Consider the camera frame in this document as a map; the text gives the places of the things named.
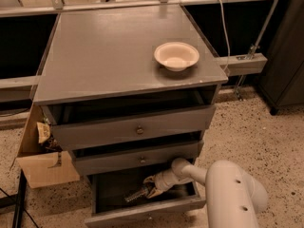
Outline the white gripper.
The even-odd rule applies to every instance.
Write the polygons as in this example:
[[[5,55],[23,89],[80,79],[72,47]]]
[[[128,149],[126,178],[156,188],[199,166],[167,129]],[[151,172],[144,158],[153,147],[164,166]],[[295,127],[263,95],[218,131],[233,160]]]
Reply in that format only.
[[[156,186],[153,187],[146,196],[148,199],[161,195],[163,192],[171,189],[174,185],[186,184],[191,181],[190,178],[178,177],[172,169],[161,171],[156,176],[149,176],[143,180],[144,183],[153,183]]]

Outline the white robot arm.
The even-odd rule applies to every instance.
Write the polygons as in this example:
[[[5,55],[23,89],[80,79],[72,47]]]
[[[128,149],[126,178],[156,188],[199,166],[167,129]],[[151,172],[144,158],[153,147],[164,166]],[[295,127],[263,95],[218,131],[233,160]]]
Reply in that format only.
[[[231,161],[215,161],[208,169],[196,167],[177,158],[166,170],[147,177],[151,183],[149,199],[166,192],[174,185],[195,181],[205,187],[209,228],[259,228],[257,213],[266,210],[265,187]]]

